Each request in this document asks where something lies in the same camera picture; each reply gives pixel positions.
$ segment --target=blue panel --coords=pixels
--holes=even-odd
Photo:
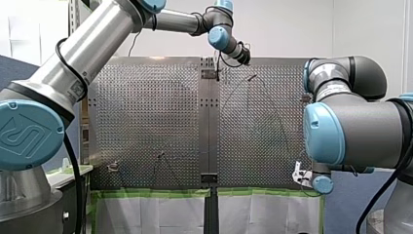
[[[304,114],[307,154],[319,163],[341,164],[345,157],[345,138],[334,111],[325,103],[307,105]]]
[[[320,175],[313,180],[313,188],[320,194],[330,194],[333,191],[334,183],[331,178]]]
[[[391,173],[375,172],[359,174],[332,172],[334,191],[325,196],[324,234],[354,234],[359,216],[364,211],[370,199],[380,189]],[[392,192],[394,184],[376,203],[373,211],[384,209]]]
[[[208,35],[209,44],[218,51],[227,48],[231,36],[222,26],[215,26]]]
[[[215,6],[234,12],[234,3],[232,0],[217,0]]]
[[[167,4],[167,0],[141,0],[142,6],[153,14],[160,13]]]
[[[21,171],[51,159],[63,143],[60,117],[31,100],[0,101],[0,169]]]

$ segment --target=green tape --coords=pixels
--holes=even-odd
[[[93,191],[94,199],[105,198],[200,198],[209,197],[209,189],[193,190],[152,190],[152,189],[130,189]]]
[[[289,190],[289,189],[274,189],[274,188],[218,188],[218,196],[251,196],[251,195],[269,195],[283,197],[307,197],[317,196],[315,191]],[[192,190],[153,190],[148,188],[122,188],[120,190],[109,191],[92,191],[91,193],[91,223],[92,234],[96,234],[96,212],[97,202],[100,199],[110,198],[165,198],[165,199],[184,199],[184,198],[205,198],[210,196],[209,189],[192,189]],[[319,234],[323,234],[324,225],[324,196],[319,197]]]
[[[317,196],[315,191],[303,191],[289,190],[289,189],[276,189],[276,188],[218,188],[218,196],[249,196],[249,195],[272,195],[283,197],[311,197]]]
[[[91,223],[92,234],[96,234],[96,213],[97,202],[100,199],[110,198],[205,198],[210,196],[209,189],[190,189],[190,190],[153,190],[149,188],[121,188],[120,190],[92,191],[91,193]]]
[[[319,234],[324,234],[324,206],[325,196],[321,196],[319,199]]]

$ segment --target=black cable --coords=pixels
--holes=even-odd
[[[73,68],[71,65],[69,65],[69,64],[66,62],[66,59],[64,59],[64,57],[61,55],[60,46],[61,46],[61,44],[62,44],[63,42],[66,41],[66,39],[67,39],[67,38],[63,38],[63,39],[61,39],[60,41],[57,42],[57,44],[56,44],[56,55],[57,55],[58,58],[60,59],[61,63],[63,63],[63,65],[64,65],[67,69],[69,69],[69,70],[73,73],[73,75],[75,75],[76,78],[77,78],[77,79],[80,81],[80,83],[82,84],[83,94],[82,94],[82,96],[79,97],[79,99],[77,100],[77,101],[79,101],[79,100],[82,100],[83,98],[85,98],[86,95],[88,94],[88,84],[86,83],[85,79],[79,74],[79,72],[77,72],[77,71],[75,70],[75,68]]]
[[[152,31],[155,31],[157,27],[158,27],[158,19],[156,18],[156,15],[154,15],[152,17]]]
[[[404,105],[403,107],[408,111],[410,121],[412,120],[411,110],[408,104],[401,101],[398,104]],[[361,225],[370,213],[373,206],[379,200],[379,198],[386,192],[386,190],[393,184],[393,182],[400,176],[401,172],[405,170],[412,161],[412,153],[413,153],[413,138],[410,140],[409,147],[406,150],[402,160],[396,166],[395,171],[392,173],[390,178],[383,184],[383,186],[379,189],[379,191],[374,195],[374,197],[370,200],[367,207],[364,209],[364,212],[361,214],[360,218],[358,219],[357,226],[356,226],[356,234],[360,234]]]
[[[350,165],[350,169],[352,169],[353,176],[358,177],[358,173],[357,173],[357,170],[355,169],[355,167]]]
[[[238,67],[241,67],[241,66],[243,65],[242,63],[240,63],[240,64],[238,64],[238,65],[230,65],[230,64],[222,57],[221,52],[219,52],[219,57],[220,57],[221,60],[225,63],[225,65],[227,65],[227,66],[229,66],[229,67],[238,68]]]
[[[219,61],[221,60],[221,52],[219,52],[218,61],[216,62],[216,81],[219,82]]]
[[[136,35],[135,35],[134,38],[133,38],[133,43],[131,44],[131,48],[130,48],[130,52],[128,53],[128,57],[131,56],[131,50],[133,49],[134,43],[136,42],[136,38],[137,38],[137,36],[138,36],[139,34],[140,34],[140,32],[137,32]]]
[[[307,179],[305,179],[305,177],[306,177],[307,172],[309,172],[310,170],[311,170],[311,169],[307,169],[307,170],[304,172],[303,177],[301,178],[301,182],[300,182],[301,192],[303,192],[307,197],[318,198],[318,197],[322,196],[322,194],[320,194],[320,193],[318,193],[317,191],[315,191],[318,195],[310,195],[310,194],[308,194],[308,193],[306,192],[306,190],[304,190],[304,187],[303,187],[303,181],[304,181],[304,180],[307,180]]]
[[[72,144],[67,134],[64,134],[64,146],[66,146],[67,153],[69,154],[70,162],[73,167],[73,174],[75,175],[76,185],[76,227],[75,234],[81,234],[82,231],[82,216],[83,216],[83,203],[82,203],[82,179],[80,177],[79,165],[76,160],[75,152],[73,151]]]

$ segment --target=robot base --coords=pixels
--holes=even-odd
[[[4,234],[61,234],[63,233],[63,199],[60,191],[41,207],[0,216],[0,230]]]

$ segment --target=metal bracket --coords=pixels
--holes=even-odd
[[[201,79],[216,79],[216,71],[212,69],[201,70]]]
[[[309,102],[311,101],[311,96],[305,94],[305,95],[301,96],[301,99],[300,99],[300,100],[301,100],[301,102],[309,103]]]
[[[218,174],[201,174],[201,183],[217,183]]]
[[[313,172],[311,171],[303,171],[300,170],[301,168],[301,162],[295,162],[295,170],[294,173],[292,174],[292,179],[294,179],[294,182],[312,188],[311,184],[311,179],[313,177]]]

